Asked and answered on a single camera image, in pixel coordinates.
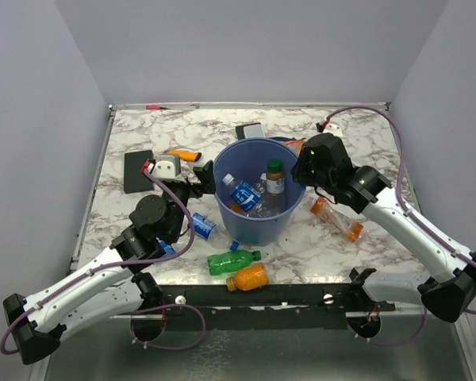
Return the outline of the orange snack wrapper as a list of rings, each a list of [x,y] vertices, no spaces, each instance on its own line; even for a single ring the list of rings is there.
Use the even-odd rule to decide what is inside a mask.
[[[283,141],[283,144],[298,156],[302,150],[304,142],[304,140],[286,140]]]

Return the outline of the crushed pepsi bottle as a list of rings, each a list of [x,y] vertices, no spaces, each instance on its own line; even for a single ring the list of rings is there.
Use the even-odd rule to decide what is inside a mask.
[[[176,250],[170,245],[160,240],[156,239],[155,252],[153,254],[154,259],[160,258],[171,258],[176,253]]]
[[[217,225],[210,221],[206,216],[194,213],[192,215],[192,221],[194,224],[194,231],[197,236],[205,241],[211,241],[215,232],[217,231]]]

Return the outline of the blue label water bottle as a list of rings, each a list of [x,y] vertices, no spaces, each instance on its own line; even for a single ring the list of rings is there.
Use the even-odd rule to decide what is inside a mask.
[[[226,174],[222,183],[225,185],[231,199],[244,211],[251,212],[260,202],[260,193],[244,180],[238,180],[231,174]]]

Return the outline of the brown coffee bottle green cap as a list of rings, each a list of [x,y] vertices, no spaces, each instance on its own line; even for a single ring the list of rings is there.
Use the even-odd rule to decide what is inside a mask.
[[[286,206],[285,175],[282,161],[270,159],[267,162],[267,200],[275,214],[283,212]]]

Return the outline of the blue plastic bin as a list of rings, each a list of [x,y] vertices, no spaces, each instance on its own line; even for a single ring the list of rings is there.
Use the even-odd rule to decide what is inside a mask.
[[[225,228],[241,244],[264,246],[277,240],[287,227],[291,214],[305,195],[305,187],[294,182],[290,170],[298,156],[286,145],[272,139],[249,138],[238,140],[223,149],[213,163],[216,183],[215,198]],[[254,218],[238,214],[228,205],[232,201],[222,179],[231,174],[238,180],[254,184],[267,170],[267,161],[282,161],[285,174],[286,209],[268,218]]]

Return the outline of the large clear water bottle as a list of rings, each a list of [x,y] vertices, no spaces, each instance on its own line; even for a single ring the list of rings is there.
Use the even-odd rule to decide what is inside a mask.
[[[281,213],[280,207],[269,199],[267,192],[267,176],[265,173],[263,173],[259,177],[259,180],[252,186],[253,190],[259,195],[259,201],[246,213],[248,217],[266,218]]]

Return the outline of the orange label crushed bottle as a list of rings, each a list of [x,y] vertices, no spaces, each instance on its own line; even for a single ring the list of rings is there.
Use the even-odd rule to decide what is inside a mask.
[[[321,196],[312,198],[309,211],[322,221],[326,221],[338,229],[351,242],[356,242],[363,231],[361,222],[335,210],[330,206],[330,203]]]

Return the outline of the green plastic bottle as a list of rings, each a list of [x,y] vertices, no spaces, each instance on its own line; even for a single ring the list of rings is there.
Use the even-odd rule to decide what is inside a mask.
[[[207,257],[207,265],[211,275],[232,273],[245,268],[253,262],[261,260],[260,251],[233,250]]]

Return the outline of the orange juice bottle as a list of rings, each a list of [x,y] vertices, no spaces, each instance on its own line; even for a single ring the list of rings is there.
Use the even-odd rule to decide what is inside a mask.
[[[262,263],[240,269],[235,275],[226,279],[227,289],[234,291],[252,291],[266,286],[269,279]]]

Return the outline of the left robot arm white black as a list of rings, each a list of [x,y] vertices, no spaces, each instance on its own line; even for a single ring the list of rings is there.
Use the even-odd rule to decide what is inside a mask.
[[[197,182],[184,177],[176,155],[147,160],[142,175],[162,194],[143,197],[129,215],[130,226],[84,267],[43,291],[12,294],[3,302],[8,328],[2,354],[34,364],[72,334],[117,314],[151,313],[165,308],[162,292],[145,268],[188,252],[195,240],[190,198],[214,194],[213,161],[194,167]],[[6,349],[12,338],[16,348]]]

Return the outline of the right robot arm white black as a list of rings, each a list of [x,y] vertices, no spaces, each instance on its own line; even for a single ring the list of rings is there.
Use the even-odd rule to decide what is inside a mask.
[[[391,182],[370,166],[355,166],[339,137],[320,133],[306,140],[291,170],[294,182],[323,189],[335,202],[380,225],[426,269],[425,275],[373,271],[348,291],[357,310],[376,302],[425,307],[455,322],[476,296],[476,251],[442,233],[413,209]]]

